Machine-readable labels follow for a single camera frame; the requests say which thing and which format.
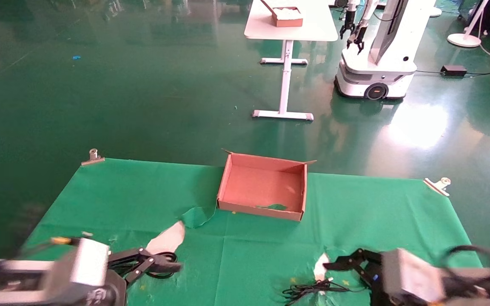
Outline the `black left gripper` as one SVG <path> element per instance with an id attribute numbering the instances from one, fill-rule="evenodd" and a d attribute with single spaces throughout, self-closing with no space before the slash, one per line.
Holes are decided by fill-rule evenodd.
<path id="1" fill-rule="evenodd" d="M 126 306 L 128 304 L 128 285 L 132 285 L 143 275 L 156 279 L 167 279 L 182 269 L 182 263 L 169 257 L 154 257 L 145 248 L 111 252 L 108 256 L 109 266 L 120 266 L 137 263 L 126 273 L 121 269 L 109 269 L 105 284 L 88 292 L 81 300 L 82 306 Z"/>

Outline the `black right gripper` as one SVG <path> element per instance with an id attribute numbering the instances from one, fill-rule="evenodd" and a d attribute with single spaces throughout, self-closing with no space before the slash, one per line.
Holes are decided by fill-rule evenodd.
<path id="1" fill-rule="evenodd" d="M 332 263 L 323 263 L 326 270 L 349 271 L 356 270 L 361 282 L 370 290 L 370 306 L 398 306 L 399 301 L 394 301 L 384 289 L 382 273 L 382 255 L 359 248 L 347 256 L 338 256 Z"/>

